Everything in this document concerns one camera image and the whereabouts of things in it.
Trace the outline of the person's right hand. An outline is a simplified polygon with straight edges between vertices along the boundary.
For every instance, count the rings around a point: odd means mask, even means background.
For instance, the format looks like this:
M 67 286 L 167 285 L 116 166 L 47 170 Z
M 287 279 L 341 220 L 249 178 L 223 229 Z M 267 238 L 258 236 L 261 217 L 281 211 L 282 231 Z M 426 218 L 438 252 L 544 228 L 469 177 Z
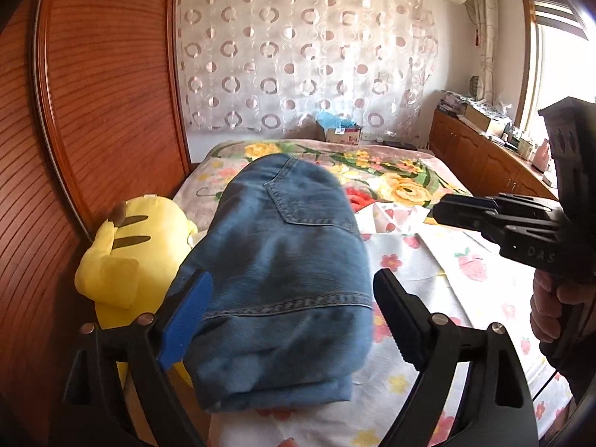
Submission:
M 558 279 L 538 269 L 532 287 L 530 326 L 533 335 L 545 343 L 552 343 L 561 335 L 564 306 L 589 308 L 595 300 L 594 285 Z

